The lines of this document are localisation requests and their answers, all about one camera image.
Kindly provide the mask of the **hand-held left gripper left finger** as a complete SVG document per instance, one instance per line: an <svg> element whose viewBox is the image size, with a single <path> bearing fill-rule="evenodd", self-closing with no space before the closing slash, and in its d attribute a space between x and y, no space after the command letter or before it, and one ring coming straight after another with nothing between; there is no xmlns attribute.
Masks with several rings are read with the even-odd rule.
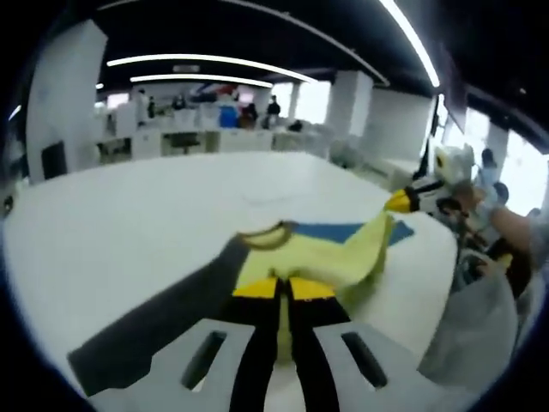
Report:
<svg viewBox="0 0 549 412"><path fill-rule="evenodd" d="M234 291L217 318L204 318L148 357L129 384L89 397L98 411L262 411L277 355L279 282Z"/></svg>

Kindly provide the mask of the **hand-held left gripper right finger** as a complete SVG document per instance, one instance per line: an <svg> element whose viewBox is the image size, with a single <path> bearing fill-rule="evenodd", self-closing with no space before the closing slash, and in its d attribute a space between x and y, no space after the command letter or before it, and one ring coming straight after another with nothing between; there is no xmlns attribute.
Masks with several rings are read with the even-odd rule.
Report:
<svg viewBox="0 0 549 412"><path fill-rule="evenodd" d="M293 359L309 411L427 411L433 384L409 351L352 321L329 286L288 281Z"/></svg>

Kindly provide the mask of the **person's right hand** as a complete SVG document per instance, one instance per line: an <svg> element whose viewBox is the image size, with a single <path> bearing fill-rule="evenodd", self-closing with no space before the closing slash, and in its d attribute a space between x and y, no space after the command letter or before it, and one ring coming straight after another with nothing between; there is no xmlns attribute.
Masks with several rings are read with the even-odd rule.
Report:
<svg viewBox="0 0 549 412"><path fill-rule="evenodd" d="M464 180L450 188L451 197L460 205L463 214L468 215L486 198L486 191Z"/></svg>

